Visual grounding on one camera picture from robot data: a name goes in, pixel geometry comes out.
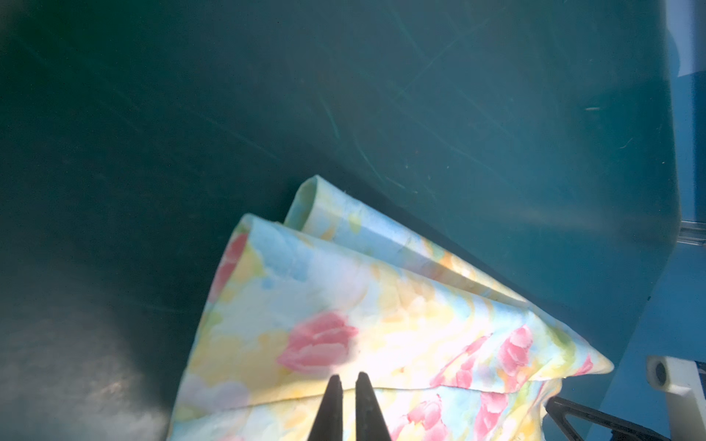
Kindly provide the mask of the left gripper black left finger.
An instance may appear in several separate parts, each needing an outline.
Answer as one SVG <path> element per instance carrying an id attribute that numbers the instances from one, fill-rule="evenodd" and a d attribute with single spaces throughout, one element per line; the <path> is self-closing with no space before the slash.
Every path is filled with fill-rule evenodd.
<path id="1" fill-rule="evenodd" d="M 332 376 L 327 383 L 307 440 L 343 440 L 343 388 L 338 375 Z"/>

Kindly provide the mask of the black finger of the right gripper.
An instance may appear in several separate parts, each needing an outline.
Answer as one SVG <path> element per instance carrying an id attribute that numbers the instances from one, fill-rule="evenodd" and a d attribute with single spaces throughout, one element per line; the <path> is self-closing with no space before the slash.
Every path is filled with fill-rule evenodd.
<path id="1" fill-rule="evenodd" d="M 656 432 L 651 429 L 560 397 L 551 398 L 545 408 L 549 417 L 553 419 L 553 422 L 557 424 L 568 440 L 584 440 L 568 420 L 569 417 L 575 417 L 590 424 L 610 429 L 612 441 L 656 441 Z"/>

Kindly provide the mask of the pastel floral skirt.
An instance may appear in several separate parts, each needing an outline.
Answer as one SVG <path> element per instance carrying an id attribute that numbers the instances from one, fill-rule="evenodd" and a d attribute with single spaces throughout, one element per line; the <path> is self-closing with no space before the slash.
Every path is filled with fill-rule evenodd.
<path id="1" fill-rule="evenodd" d="M 245 215 L 211 284 L 167 436 L 303 440 L 332 376 L 343 437 L 366 373 L 394 440 L 540 440 L 606 356 L 517 292 L 320 176 Z"/>

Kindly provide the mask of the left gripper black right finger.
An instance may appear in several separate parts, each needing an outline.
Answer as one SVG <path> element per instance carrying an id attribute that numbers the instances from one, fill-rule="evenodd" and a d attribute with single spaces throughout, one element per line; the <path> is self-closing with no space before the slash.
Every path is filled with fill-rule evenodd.
<path id="1" fill-rule="evenodd" d="M 391 441 L 370 377 L 360 372 L 355 386 L 356 441 Z"/>

